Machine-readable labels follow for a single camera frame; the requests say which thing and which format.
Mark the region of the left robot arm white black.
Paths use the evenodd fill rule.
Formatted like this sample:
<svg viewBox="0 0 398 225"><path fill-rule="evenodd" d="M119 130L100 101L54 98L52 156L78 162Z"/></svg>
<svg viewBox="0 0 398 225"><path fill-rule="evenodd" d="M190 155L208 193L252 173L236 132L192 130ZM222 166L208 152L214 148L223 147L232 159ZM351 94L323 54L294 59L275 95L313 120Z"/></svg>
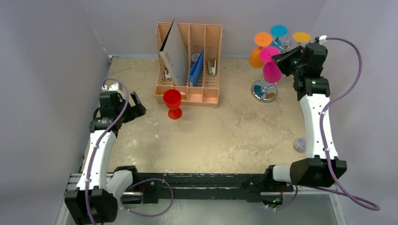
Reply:
<svg viewBox="0 0 398 225"><path fill-rule="evenodd" d="M135 166L120 166L108 178L111 151L122 124L145 115L146 108L137 94L130 94L134 106L119 91L105 91L99 96L100 106L89 124L89 152L83 174L75 190L65 194L65 204L76 224L114 222L121 207L122 193L136 191L140 185Z"/></svg>

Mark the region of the red wine glass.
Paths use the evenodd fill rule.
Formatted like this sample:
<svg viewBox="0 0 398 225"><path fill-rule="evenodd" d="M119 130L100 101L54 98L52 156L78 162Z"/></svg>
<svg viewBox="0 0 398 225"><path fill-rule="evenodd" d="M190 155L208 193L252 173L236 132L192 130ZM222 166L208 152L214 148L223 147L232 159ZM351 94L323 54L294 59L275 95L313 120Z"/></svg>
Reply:
<svg viewBox="0 0 398 225"><path fill-rule="evenodd" d="M168 108L168 116L170 119L177 120L181 118L183 112L180 109L182 95L178 90L168 90L163 95L163 101Z"/></svg>

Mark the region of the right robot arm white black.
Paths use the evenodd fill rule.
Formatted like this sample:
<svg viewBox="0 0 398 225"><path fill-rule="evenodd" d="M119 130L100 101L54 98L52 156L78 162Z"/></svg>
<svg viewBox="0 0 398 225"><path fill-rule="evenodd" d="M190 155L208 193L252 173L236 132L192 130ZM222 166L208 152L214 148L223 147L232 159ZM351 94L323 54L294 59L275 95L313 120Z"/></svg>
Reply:
<svg viewBox="0 0 398 225"><path fill-rule="evenodd" d="M276 190L282 182L329 188L347 170L347 162L339 159L331 133L329 82L321 75L327 55L325 46L308 43L283 54L269 56L278 72L293 76L293 88L306 130L305 158L291 165L273 166L272 173L263 179L265 188L270 191Z"/></svg>

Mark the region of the pink wine glass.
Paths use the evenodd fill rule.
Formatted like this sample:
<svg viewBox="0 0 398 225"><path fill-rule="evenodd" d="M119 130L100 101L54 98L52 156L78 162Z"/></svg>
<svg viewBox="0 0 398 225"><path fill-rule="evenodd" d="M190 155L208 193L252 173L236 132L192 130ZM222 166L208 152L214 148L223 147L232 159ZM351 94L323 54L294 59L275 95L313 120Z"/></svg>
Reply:
<svg viewBox="0 0 398 225"><path fill-rule="evenodd" d="M259 58L265 63L263 66L263 78L268 83L277 83L282 78L282 73L272 56L279 55L279 51L274 46L267 46L260 51Z"/></svg>

